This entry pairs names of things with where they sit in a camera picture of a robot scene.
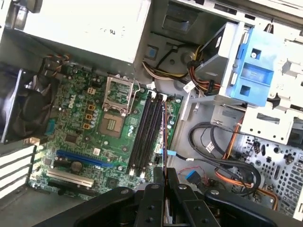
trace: black ram slot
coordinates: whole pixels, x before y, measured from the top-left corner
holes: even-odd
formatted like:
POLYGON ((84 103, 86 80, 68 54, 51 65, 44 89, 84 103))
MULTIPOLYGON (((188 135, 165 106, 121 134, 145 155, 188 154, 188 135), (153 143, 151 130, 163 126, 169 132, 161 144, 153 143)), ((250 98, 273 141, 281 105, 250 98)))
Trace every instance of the black ram slot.
POLYGON ((130 168, 134 167, 135 165, 135 161, 138 157, 138 152, 139 152, 139 147, 140 144, 143 142, 143 136, 144 136, 144 130, 146 128, 146 124, 147 124, 147 119, 149 117, 149 112, 152 106, 152 99, 151 96, 149 95, 147 97, 144 109, 143 109, 143 113, 142 113, 142 117, 140 120, 140 124, 139 124, 139 128, 136 134, 136 138, 134 140, 134 147, 132 149, 129 161, 128 161, 128 166, 127 166, 127 172, 129 172, 130 168))
POLYGON ((158 100, 156 110, 153 113, 152 121, 149 127, 149 133, 146 137, 146 142, 144 148, 142 149, 143 158, 140 160, 138 167, 141 171, 144 171, 148 165, 152 154, 152 146, 156 139, 156 134, 159 131, 161 120, 162 120, 162 97, 161 100, 158 100))
POLYGON ((149 133, 150 133, 150 130, 151 130, 151 124, 154 121, 153 117, 154 117, 154 114, 155 114, 155 111, 156 111, 156 107, 157 107, 156 102, 153 101, 152 104, 151 104, 151 109, 148 112, 148 118, 147 118, 147 121, 146 121, 146 126, 144 128, 143 137, 142 137, 140 146, 138 147, 139 156, 135 160, 135 169, 140 169, 139 165, 140 165, 142 159, 144 158, 145 150, 143 148, 144 148, 144 146, 146 144, 146 141, 148 139, 148 136, 149 136, 149 133))

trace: capacitor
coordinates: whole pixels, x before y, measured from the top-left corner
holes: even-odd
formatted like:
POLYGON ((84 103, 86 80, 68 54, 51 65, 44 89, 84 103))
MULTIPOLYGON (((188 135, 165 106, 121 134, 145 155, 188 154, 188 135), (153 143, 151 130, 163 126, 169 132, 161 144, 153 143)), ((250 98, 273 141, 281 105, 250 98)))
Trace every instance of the capacitor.
POLYGON ((72 170, 73 172, 78 173, 78 172, 81 171, 81 169, 82 169, 82 164, 81 164, 81 162, 73 162, 73 163, 71 164, 71 170, 72 170))

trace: motherboard chip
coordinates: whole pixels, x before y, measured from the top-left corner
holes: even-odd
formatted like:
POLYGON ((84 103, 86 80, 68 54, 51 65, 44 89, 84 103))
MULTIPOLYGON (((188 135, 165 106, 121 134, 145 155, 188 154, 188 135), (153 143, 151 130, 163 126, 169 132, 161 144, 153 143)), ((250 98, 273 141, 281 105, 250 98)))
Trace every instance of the motherboard chip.
POLYGON ((90 129, 90 125, 85 123, 85 124, 83 124, 83 128, 84 129, 90 129))
POLYGON ((89 105, 89 110, 95 110, 95 108, 96 108, 96 106, 94 106, 94 105, 89 105))
POLYGON ((49 158, 44 159, 44 164, 45 164, 45 165, 50 166, 51 163, 52 163, 52 160, 51 160, 51 159, 49 159, 49 158))
POLYGON ((85 116, 85 119, 86 120, 91 120, 93 118, 93 115, 91 115, 91 114, 87 114, 86 116, 85 116))
POLYGON ((112 177, 108 177, 107 181, 106 181, 106 187, 108 188, 116 188, 118 186, 119 180, 112 178, 112 177))
POLYGON ((123 117, 106 113, 103 116, 99 131, 104 135, 119 138, 123 128, 123 124, 123 117))
POLYGON ((77 136, 66 134, 65 141, 70 143, 76 143, 77 138, 78 138, 77 136))

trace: motherboard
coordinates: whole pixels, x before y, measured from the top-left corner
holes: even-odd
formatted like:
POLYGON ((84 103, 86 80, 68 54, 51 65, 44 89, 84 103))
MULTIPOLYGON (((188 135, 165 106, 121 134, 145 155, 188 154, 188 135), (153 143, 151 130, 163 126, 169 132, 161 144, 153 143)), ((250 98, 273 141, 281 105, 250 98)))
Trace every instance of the motherboard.
POLYGON ((118 186, 153 181, 162 166, 162 104, 168 113, 168 148, 182 98, 136 81, 63 66, 46 135, 28 184, 88 200, 118 186))

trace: blue pcie slot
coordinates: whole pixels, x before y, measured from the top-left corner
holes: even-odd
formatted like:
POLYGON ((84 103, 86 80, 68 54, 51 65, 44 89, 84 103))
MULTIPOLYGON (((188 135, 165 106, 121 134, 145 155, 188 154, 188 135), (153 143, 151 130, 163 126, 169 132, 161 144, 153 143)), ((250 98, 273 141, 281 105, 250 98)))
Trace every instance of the blue pcie slot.
POLYGON ((100 160, 92 159, 89 157, 84 157, 82 155, 73 154, 64 150, 57 150, 57 155, 61 157, 66 157, 72 160, 76 160, 82 163, 99 166, 99 167, 113 167, 113 164, 105 163, 100 160))

